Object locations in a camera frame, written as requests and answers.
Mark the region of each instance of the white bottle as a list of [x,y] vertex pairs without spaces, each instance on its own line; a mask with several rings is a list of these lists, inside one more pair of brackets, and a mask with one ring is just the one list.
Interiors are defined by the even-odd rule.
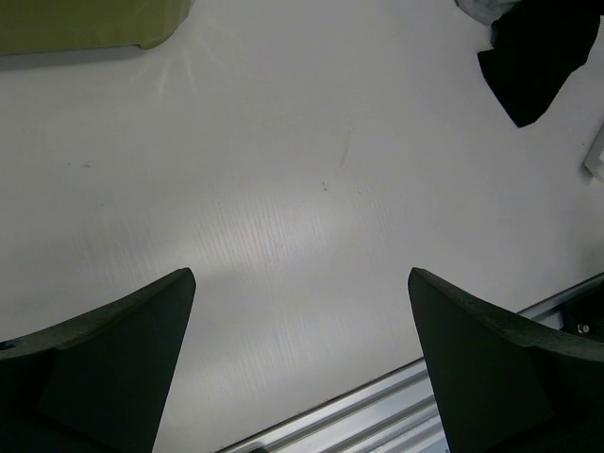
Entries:
[[595,178],[604,181],[604,126],[598,132],[584,165]]

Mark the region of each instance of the green object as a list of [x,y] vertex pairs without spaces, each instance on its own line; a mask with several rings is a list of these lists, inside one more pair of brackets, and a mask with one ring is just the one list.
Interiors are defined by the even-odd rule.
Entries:
[[0,55],[166,41],[194,0],[0,0]]

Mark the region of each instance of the scuff mark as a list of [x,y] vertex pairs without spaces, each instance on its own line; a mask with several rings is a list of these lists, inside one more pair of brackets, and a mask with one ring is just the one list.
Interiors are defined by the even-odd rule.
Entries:
[[340,159],[340,166],[344,167],[346,163],[346,157],[348,156],[348,151],[350,151],[350,127],[346,131],[346,139],[344,140],[344,152],[342,153],[342,158]]

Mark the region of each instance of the black cloth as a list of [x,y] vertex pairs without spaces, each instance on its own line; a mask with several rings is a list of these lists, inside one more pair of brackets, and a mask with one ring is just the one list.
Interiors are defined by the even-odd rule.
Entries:
[[604,0],[523,0],[493,23],[494,50],[478,61],[518,127],[537,121],[585,64],[602,13]]

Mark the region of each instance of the white table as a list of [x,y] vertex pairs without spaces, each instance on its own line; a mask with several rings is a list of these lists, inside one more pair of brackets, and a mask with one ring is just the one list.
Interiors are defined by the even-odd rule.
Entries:
[[483,48],[453,0],[198,0],[0,59],[0,339],[190,266],[156,451],[206,452],[420,357],[412,266],[511,310],[602,271],[603,40],[522,130]]

